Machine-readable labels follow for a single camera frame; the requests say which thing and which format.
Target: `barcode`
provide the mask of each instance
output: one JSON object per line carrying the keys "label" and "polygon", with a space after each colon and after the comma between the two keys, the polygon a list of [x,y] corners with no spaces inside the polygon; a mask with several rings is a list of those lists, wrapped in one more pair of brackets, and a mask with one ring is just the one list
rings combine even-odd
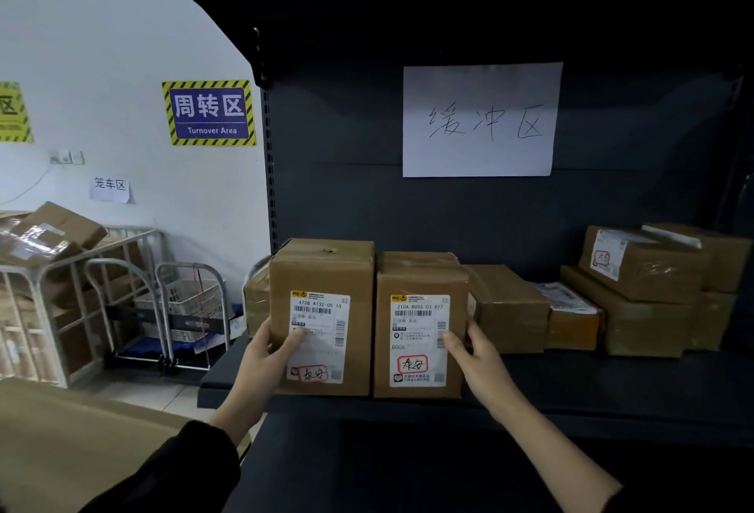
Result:
{"label": "barcode", "polygon": [[325,307],[303,307],[302,305],[296,305],[293,310],[298,312],[315,312],[317,315],[332,315],[333,310]]}
{"label": "barcode", "polygon": [[448,321],[437,321],[437,347],[439,349],[445,348],[445,341],[443,340],[443,332],[445,332],[447,329],[448,329]]}
{"label": "barcode", "polygon": [[393,316],[432,316],[432,309],[429,310],[398,310],[393,313]]}
{"label": "barcode", "polygon": [[335,346],[343,347],[344,345],[345,345],[345,321],[335,321]]}

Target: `tile floor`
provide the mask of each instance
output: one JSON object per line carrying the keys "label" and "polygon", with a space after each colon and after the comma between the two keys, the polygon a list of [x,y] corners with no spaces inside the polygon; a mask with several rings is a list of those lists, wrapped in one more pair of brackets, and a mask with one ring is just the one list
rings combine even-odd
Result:
{"label": "tile floor", "polygon": [[[73,389],[203,422],[209,420],[214,412],[196,406],[199,390],[197,386],[174,384],[161,378],[134,379],[119,374],[102,373],[85,383],[75,384]],[[259,423],[250,429],[252,441],[264,419],[263,416]]]}

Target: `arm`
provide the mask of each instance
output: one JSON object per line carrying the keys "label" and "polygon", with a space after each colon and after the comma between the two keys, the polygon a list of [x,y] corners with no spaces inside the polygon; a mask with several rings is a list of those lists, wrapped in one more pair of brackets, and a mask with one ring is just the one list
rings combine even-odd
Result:
{"label": "arm", "polygon": [[620,483],[578,449],[518,390],[497,349],[476,323],[469,326],[474,354],[453,333],[443,335],[479,401],[519,444],[565,513],[598,513]]}
{"label": "arm", "polygon": [[[296,330],[273,354],[269,319],[246,347],[228,397],[210,423],[192,421],[169,439],[139,470],[89,502],[81,513],[141,511],[155,506],[174,510],[221,511],[240,479],[236,447],[280,383],[288,358],[305,332]],[[201,469],[201,483],[191,489],[192,469]]]}

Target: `white wall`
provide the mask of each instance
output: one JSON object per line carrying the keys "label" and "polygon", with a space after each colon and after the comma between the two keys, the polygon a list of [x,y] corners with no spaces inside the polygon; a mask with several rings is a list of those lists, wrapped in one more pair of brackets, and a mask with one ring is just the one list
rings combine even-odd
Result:
{"label": "white wall", "polygon": [[[254,147],[172,146],[163,80],[249,79],[249,63],[191,0],[2,0],[0,80],[21,84],[34,144],[0,143],[4,209],[54,201],[101,223],[155,226],[181,261],[213,265],[238,300],[269,253],[265,168]],[[254,112],[261,115],[259,89]],[[257,128],[262,137],[261,119]],[[48,164],[50,148],[86,165]],[[89,201],[95,175],[130,180],[132,204]]]}

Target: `finger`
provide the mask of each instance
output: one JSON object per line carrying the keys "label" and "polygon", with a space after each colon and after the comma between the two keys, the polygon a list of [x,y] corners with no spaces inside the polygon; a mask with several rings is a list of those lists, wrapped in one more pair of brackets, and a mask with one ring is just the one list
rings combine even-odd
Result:
{"label": "finger", "polygon": [[267,354],[267,345],[270,342],[270,318],[267,317],[265,321],[259,325],[259,329],[254,334],[254,338],[251,339],[251,343],[248,348],[253,350],[257,354]]}
{"label": "finger", "polygon": [[301,346],[301,341],[304,340],[305,336],[306,330],[301,328],[295,329],[292,333],[288,334],[285,342],[283,342],[283,346],[279,347],[278,351],[272,356],[282,358],[288,362],[288,358],[293,356],[293,353]]}
{"label": "finger", "polygon": [[482,332],[482,329],[479,328],[479,325],[477,325],[476,322],[472,321],[469,324],[468,335],[469,338],[471,338],[471,346],[474,347],[475,355],[479,356],[483,355],[485,352],[489,352],[490,347],[497,352],[497,349],[491,342],[489,342],[489,338],[486,337],[485,333]]}
{"label": "finger", "polygon": [[466,352],[464,344],[450,331],[443,333],[443,342],[448,352],[456,359],[458,366],[461,367],[461,370],[464,370],[471,360],[471,355]]}

